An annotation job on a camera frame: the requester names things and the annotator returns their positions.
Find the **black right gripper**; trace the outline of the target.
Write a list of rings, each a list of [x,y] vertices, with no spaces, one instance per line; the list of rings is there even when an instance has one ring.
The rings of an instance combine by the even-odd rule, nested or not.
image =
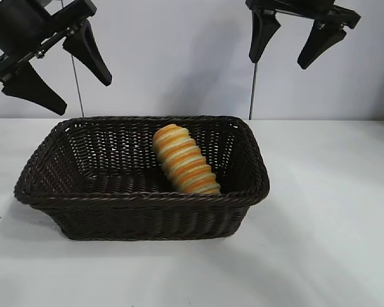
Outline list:
[[[361,19],[357,12],[338,6],[335,1],[247,0],[245,4],[252,10],[252,40],[249,50],[252,63],[259,62],[267,44],[281,26],[276,13],[319,22],[336,22],[350,29],[354,29]],[[313,27],[298,57],[299,66],[307,69],[323,52],[342,41],[345,36],[343,29]]]

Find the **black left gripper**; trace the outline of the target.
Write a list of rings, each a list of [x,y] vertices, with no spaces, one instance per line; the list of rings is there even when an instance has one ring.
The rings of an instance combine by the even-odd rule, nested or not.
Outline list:
[[[50,14],[42,1],[0,1],[0,82],[17,66],[45,54],[66,37],[63,48],[78,59],[105,86],[112,83],[95,42],[88,17],[94,16],[92,1],[73,1]],[[20,98],[64,115],[67,104],[38,75],[30,63],[18,68],[3,82],[7,96]]]

